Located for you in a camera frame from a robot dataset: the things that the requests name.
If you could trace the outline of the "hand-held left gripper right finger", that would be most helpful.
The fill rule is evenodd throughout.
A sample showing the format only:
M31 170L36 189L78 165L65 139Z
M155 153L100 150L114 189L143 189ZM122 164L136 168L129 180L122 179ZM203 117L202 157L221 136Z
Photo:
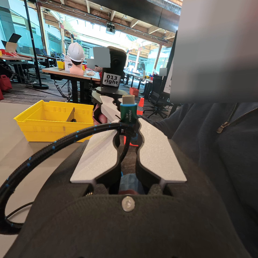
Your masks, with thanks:
M137 179L150 189L158 184L185 183L186 176L168 138L142 118L138 119Z

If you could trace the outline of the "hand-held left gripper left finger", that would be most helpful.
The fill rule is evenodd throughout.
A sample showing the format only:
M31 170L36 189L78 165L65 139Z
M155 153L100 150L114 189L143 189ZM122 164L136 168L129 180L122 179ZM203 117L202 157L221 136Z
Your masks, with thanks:
M70 178L71 183L103 184L106 188L119 184L121 163L117 130L94 134L85 147Z

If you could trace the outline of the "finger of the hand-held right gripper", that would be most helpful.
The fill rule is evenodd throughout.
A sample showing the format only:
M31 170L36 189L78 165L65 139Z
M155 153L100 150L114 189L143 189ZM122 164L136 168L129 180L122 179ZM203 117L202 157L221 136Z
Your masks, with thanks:
M115 120L121 120L121 113L118 111L118 107L114 103L114 99L108 96L100 96L102 101L101 112L107 118L107 122L113 122Z
M97 104L99 107L102 105L102 100L100 98L101 94L98 92L92 92L92 102L93 104Z

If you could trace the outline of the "yellow plastic bin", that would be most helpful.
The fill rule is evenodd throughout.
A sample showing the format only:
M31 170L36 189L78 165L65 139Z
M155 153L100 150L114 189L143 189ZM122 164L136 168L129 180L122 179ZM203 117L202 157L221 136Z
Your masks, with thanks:
M28 142L54 142L94 125L93 105L40 100L14 117Z

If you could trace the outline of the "person's right forearm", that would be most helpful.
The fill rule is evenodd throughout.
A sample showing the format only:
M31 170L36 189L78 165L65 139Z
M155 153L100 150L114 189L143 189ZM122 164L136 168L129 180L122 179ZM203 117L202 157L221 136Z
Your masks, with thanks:
M183 104L169 118L162 121L153 121L142 115L138 115L137 118L142 118L159 129L168 139L174 139L180 144L189 144L197 141L205 113L205 106L201 104Z

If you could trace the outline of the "person's right hand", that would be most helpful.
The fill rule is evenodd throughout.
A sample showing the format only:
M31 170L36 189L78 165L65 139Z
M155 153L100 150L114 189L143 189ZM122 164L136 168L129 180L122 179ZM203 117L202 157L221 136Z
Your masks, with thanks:
M107 117L101 112L98 104L94 105L92 118L95 126L108 123Z

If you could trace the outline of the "mannequin head white helmet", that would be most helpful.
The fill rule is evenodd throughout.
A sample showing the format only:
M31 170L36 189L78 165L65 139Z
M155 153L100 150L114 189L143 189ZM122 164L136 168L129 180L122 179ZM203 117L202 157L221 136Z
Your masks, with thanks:
M84 71L82 69L82 63L85 59L85 54L82 46L77 42L71 43L67 50L67 56L72 63L69 68L70 74L83 76Z

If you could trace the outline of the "black mesh office chair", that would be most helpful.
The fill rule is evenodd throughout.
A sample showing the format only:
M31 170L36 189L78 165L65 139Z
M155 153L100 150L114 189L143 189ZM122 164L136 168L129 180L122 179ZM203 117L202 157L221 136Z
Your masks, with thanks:
M149 119L152 115L159 114L161 118L165 119L167 118L167 114L164 113L164 111L168 111L166 109L166 106L170 106L171 104L168 102L169 100L169 94L166 92L163 92L163 86L162 86L162 76L153 75L153 81L152 81L152 89L150 91L150 94L147 98L148 102L153 105L154 109L145 109L143 110L143 113L150 112L152 113L147 116Z

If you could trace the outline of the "person's black top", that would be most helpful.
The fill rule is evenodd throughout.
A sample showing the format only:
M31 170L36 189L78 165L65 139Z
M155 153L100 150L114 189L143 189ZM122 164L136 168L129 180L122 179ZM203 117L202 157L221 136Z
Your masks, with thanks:
M257 102L201 105L206 116L197 141L180 144L172 140L210 178L240 239L250 255L257 257Z

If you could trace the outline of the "black stand pole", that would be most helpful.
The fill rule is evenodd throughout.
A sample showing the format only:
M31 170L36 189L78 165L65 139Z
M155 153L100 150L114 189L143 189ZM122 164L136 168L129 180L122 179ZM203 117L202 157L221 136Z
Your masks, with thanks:
M25 10L26 10L27 21L28 21L28 26L29 26L30 36L31 36L31 43L32 43L32 48L33 48L33 53L34 53L34 60L35 60L34 64L36 66L35 70L36 70L36 74L37 74L37 77L38 77L38 83L35 83L33 85L33 88L38 89L38 90L47 90L47 89L49 89L49 86L47 84L43 84L42 81L41 81L41 77L40 77L40 71L39 71L38 60L37 60L37 53L36 53L36 49L35 49L34 37L33 37L33 32L32 32L32 27L31 27L31 20L30 20L29 10L28 10L28 5L27 5L26 0L24 0L24 6L25 6Z

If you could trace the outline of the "long wooden work desk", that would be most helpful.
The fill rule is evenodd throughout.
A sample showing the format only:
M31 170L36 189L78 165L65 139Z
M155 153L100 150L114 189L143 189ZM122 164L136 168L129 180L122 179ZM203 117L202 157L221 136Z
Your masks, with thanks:
M19 83L33 83L33 81L30 80L30 73L29 69L34 68L36 71L36 76L34 76L36 79L41 80L40 78L40 72L38 67L38 59L42 60L44 64L47 65L47 68L50 67L50 59L54 60L54 65L57 65L57 61L60 57L53 57L53 56L45 56L45 55L37 55L37 60L35 60L34 56L25 56L25 55L18 55L17 53L9 53L9 55L2 54L0 56L1 60L4 60L6 62L6 65L12 65L14 66L15 71L9 69L8 67L5 67L3 62L1 62L1 67L5 68L8 72L12 73L12 76L10 77L10 80L12 80L13 76L16 76L17 81Z

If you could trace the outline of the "red bag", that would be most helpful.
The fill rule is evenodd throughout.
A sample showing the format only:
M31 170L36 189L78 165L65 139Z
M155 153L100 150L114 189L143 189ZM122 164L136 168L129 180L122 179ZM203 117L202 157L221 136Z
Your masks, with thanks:
M10 79L6 75L0 76L0 89L1 89L1 92L4 92L4 93L10 93L12 91L12 85L11 85Z

